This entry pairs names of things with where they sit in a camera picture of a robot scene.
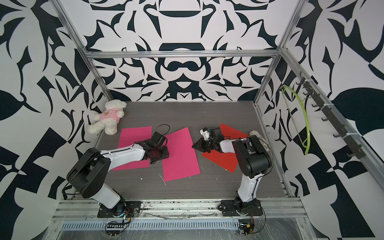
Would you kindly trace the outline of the magenta paper sheet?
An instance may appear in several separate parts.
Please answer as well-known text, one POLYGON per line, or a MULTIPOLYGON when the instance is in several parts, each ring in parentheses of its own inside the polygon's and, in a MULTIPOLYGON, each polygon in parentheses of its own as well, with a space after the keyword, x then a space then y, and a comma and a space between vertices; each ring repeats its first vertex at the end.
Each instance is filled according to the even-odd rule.
MULTIPOLYGON (((141 127, 141 128, 128 128, 122 129, 118 149, 123 147, 128 147, 133 145, 135 142, 144 141, 150 139, 152 136, 152 127, 141 127)), ((138 162, 132 162, 114 168, 113 171, 122 171, 122 170, 133 170, 148 168, 150 166, 149 160, 143 160, 138 162)))
POLYGON ((169 157, 162 160, 164 181, 169 182, 199 175, 200 166, 188 128, 166 135, 169 157))

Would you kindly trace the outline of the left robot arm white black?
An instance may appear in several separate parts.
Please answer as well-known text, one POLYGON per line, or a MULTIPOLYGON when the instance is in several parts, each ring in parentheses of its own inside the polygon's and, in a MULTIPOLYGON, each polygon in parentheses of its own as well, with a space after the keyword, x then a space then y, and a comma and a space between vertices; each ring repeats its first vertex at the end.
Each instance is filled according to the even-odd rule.
POLYGON ((128 210, 124 198, 110 188, 105 179, 113 169, 128 163, 150 160, 153 164, 167 159, 168 139, 155 132, 150 139, 135 142, 131 146, 99 151, 88 149, 67 174, 67 181, 84 199, 93 199, 114 216, 128 210))

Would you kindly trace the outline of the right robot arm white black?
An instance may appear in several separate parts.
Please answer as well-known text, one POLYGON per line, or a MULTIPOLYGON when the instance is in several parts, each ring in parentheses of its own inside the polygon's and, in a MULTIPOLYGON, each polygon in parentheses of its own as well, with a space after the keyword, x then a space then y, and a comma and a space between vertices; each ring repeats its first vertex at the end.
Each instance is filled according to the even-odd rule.
POLYGON ((250 203, 257 197, 257 189, 263 176, 273 167, 267 141, 257 131, 248 135, 217 128, 203 128, 201 138, 192 148, 206 154, 214 153, 221 160, 225 155, 233 155, 242 171, 241 185, 237 196, 241 204, 250 203))

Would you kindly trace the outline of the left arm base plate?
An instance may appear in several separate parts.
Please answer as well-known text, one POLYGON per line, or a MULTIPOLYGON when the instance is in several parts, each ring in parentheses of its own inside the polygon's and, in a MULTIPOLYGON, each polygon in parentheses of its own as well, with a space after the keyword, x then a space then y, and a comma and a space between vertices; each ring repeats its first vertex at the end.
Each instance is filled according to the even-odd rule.
POLYGON ((100 207, 97 217, 100 219, 132 217, 133 215, 140 213, 141 204, 141 201, 120 200, 113 208, 109 209, 105 205, 99 203, 100 207))

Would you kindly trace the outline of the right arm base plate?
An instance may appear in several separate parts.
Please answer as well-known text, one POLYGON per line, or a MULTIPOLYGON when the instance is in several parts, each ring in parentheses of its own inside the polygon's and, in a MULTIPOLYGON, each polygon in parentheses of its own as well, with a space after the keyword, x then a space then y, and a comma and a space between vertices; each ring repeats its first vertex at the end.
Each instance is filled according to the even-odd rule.
POLYGON ((222 200, 218 205, 218 210, 225 217, 235 216, 262 216, 264 214, 259 200, 244 203, 240 198, 234 200, 222 200))

